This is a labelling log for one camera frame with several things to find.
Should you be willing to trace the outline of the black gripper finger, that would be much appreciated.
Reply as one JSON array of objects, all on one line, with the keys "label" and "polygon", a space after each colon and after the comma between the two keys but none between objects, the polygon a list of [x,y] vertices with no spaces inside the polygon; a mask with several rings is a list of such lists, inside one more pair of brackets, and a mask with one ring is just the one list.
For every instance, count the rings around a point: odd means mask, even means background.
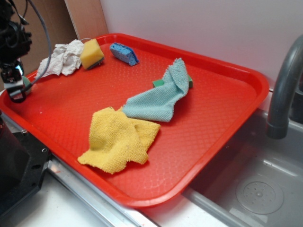
[{"label": "black gripper finger", "polygon": [[23,66],[23,63],[21,60],[19,60],[18,67],[19,67],[19,72],[20,72],[21,76],[24,76],[25,71],[24,71],[24,66]]},{"label": "black gripper finger", "polygon": [[4,89],[7,91],[9,98],[14,103],[22,103],[26,99],[25,91],[22,89],[25,87],[23,81],[23,69],[19,61],[15,61],[11,64],[0,64],[0,76],[4,83]]}]

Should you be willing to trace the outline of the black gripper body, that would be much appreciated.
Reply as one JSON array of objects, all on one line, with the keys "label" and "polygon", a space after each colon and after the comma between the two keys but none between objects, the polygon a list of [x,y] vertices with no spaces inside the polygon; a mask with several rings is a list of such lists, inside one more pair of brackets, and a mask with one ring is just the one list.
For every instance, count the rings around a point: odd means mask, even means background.
[{"label": "black gripper body", "polygon": [[14,67],[17,60],[28,54],[31,33],[25,31],[28,22],[18,13],[12,0],[0,2],[0,67]]}]

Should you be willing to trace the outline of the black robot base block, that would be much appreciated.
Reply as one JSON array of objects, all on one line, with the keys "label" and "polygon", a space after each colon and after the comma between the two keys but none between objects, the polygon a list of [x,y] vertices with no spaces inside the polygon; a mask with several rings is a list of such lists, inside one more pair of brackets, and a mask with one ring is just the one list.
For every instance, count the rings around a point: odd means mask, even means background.
[{"label": "black robot base block", "polygon": [[42,186],[50,150],[29,132],[11,132],[0,120],[0,217]]}]

